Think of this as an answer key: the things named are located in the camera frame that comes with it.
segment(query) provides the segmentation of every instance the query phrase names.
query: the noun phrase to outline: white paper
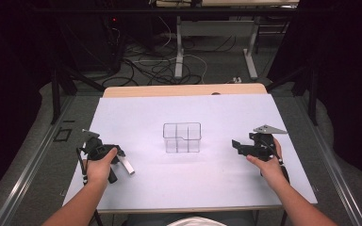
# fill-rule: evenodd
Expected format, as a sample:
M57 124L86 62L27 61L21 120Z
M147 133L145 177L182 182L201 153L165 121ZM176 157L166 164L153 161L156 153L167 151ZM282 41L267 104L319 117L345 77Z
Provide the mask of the white paper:
M166 153L162 130L169 122L201 123L200 152ZM102 98L90 130L104 143L120 145L135 174L112 166L119 180L107 186L98 210L280 206L259 169L231 144L253 145L249 133L264 124L287 130L270 94ZM292 186L317 203L289 136L274 136ZM64 203L81 187L77 166Z

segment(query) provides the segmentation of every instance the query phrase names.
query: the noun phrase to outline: transparent plastic container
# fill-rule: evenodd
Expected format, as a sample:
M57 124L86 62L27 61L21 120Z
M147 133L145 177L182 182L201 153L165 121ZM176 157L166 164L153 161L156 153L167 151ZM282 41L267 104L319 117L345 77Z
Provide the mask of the transparent plastic container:
M163 138L166 153L199 153L201 144L201 123L165 123Z

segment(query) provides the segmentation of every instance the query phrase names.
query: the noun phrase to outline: forearm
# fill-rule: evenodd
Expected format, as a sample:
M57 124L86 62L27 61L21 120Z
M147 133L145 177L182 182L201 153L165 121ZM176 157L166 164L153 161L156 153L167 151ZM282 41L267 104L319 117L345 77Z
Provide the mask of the forearm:
M299 194L287 181L273 186L293 225L336 225Z
M88 183L43 225L88 225L107 182Z

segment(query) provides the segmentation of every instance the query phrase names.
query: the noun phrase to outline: table leg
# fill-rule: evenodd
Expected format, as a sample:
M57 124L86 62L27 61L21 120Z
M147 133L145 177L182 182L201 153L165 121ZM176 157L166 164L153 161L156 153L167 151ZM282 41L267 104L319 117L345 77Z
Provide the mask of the table leg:
M184 61L184 49L182 48L181 18L177 16L177 60L175 64L175 78L182 77L182 66Z
M258 27L260 25L260 17L255 17L254 25L252 26L251 36L249 39L248 49L243 49L243 54L245 55L246 65L248 66L249 75L251 79L257 79L257 72L255 70L254 60L252 59L252 52L255 49L255 39L257 36Z

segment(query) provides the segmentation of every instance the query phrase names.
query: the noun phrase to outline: white shirt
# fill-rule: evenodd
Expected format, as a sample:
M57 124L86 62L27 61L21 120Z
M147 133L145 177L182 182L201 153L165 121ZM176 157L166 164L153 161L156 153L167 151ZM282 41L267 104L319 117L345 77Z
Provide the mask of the white shirt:
M226 225L208 218L191 217L191 218L184 218L177 220L176 222L171 223L168 226L226 226Z

